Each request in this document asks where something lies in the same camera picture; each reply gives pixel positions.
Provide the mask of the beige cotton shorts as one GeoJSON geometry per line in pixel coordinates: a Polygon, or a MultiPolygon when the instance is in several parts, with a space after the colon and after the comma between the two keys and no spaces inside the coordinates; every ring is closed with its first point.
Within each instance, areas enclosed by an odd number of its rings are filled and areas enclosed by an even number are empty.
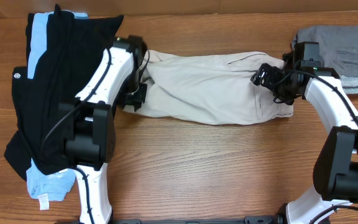
{"type": "Polygon", "coordinates": [[[144,62],[145,103],[138,110],[126,106],[128,113],[212,125],[250,125],[293,114],[292,106],[274,103],[269,89],[250,80],[263,63],[283,67],[283,60],[266,53],[182,57],[149,50],[144,62]]]}

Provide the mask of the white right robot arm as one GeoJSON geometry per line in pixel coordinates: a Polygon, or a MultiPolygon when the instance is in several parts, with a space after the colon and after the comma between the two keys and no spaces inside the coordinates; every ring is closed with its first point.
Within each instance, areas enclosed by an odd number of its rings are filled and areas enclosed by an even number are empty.
{"type": "Polygon", "coordinates": [[[339,209],[358,211],[358,111],[339,75],[325,67],[317,42],[295,44],[283,55],[283,68],[264,63],[251,82],[272,91],[275,103],[292,105],[298,97],[318,113],[328,137],[315,162],[313,185],[274,216],[245,217],[245,223],[329,223],[339,209]]]}

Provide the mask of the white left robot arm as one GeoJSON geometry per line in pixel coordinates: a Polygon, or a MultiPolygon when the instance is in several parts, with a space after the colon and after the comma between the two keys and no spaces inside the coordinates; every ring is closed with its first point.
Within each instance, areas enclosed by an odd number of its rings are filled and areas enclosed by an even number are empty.
{"type": "Polygon", "coordinates": [[[81,203],[78,223],[110,223],[107,166],[114,154],[116,108],[140,109],[147,85],[141,81],[149,62],[143,39],[118,37],[103,52],[98,68],[71,101],[59,105],[62,155],[75,171],[81,203]]]}

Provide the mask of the grey folded shorts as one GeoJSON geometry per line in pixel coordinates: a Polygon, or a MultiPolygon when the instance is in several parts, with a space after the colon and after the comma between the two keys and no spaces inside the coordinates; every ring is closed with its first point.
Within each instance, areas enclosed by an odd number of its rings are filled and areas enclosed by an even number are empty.
{"type": "Polygon", "coordinates": [[[347,94],[358,94],[358,26],[311,26],[298,30],[292,40],[317,42],[323,65],[335,69],[347,94]]]}

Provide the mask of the black garment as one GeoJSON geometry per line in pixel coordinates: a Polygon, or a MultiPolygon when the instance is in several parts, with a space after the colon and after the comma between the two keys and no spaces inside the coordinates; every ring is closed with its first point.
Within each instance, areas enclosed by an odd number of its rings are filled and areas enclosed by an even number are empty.
{"type": "Polygon", "coordinates": [[[17,131],[4,153],[23,180],[32,163],[45,175],[68,167],[60,152],[62,128],[52,130],[60,119],[59,103],[74,100],[89,82],[123,20],[122,15],[89,19],[60,6],[28,15],[27,65],[12,71],[17,131]]]}

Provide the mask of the light blue garment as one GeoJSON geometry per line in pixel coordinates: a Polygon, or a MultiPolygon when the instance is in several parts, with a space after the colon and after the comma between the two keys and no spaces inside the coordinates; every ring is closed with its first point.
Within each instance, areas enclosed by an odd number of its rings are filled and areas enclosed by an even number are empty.
{"type": "MultiPolygon", "coordinates": [[[[51,12],[29,14],[25,30],[27,45],[27,74],[24,81],[29,85],[35,75],[36,64],[47,49],[47,21],[51,12]]],[[[76,174],[63,169],[50,175],[38,170],[35,162],[26,170],[27,191],[31,198],[37,199],[41,210],[49,209],[50,201],[62,201],[75,182],[76,174]]]]}

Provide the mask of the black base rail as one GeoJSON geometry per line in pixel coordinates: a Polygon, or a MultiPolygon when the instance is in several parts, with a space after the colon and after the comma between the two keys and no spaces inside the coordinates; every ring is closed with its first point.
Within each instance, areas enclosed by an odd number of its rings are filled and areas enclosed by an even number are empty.
{"type": "Polygon", "coordinates": [[[107,222],[107,224],[287,224],[282,207],[276,215],[246,216],[235,219],[198,219],[198,220],[139,220],[122,219],[107,222]]]}

